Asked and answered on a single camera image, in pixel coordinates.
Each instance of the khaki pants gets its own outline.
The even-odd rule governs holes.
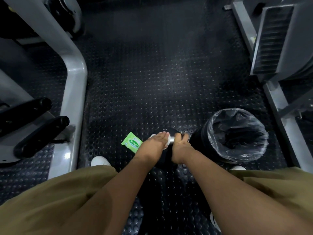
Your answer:
[[[313,174],[299,168],[231,173],[313,222]],[[1,234],[49,234],[116,174],[111,166],[87,167],[21,193],[0,206]]]

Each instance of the hand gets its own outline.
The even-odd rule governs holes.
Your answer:
[[[189,135],[184,134],[183,138],[180,133],[175,134],[175,140],[172,147],[172,161],[177,164],[186,164],[186,159],[196,151],[188,142]]]
[[[151,168],[155,166],[161,158],[162,150],[166,147],[168,132],[159,132],[151,138],[144,141],[135,154],[135,158],[141,159],[149,164]]]

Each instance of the green oval logo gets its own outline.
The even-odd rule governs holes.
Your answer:
[[[129,142],[136,148],[139,146],[138,143],[132,139]]]

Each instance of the person's right hand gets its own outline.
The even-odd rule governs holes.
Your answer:
[[[172,161],[177,164],[186,164],[186,159],[192,154],[195,149],[188,142],[189,135],[184,134],[183,138],[180,133],[175,134],[175,140],[173,143]]]

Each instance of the trash can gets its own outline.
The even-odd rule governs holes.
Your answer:
[[[229,108],[216,112],[190,138],[191,145],[215,162],[247,163],[259,159],[268,132],[250,112]]]

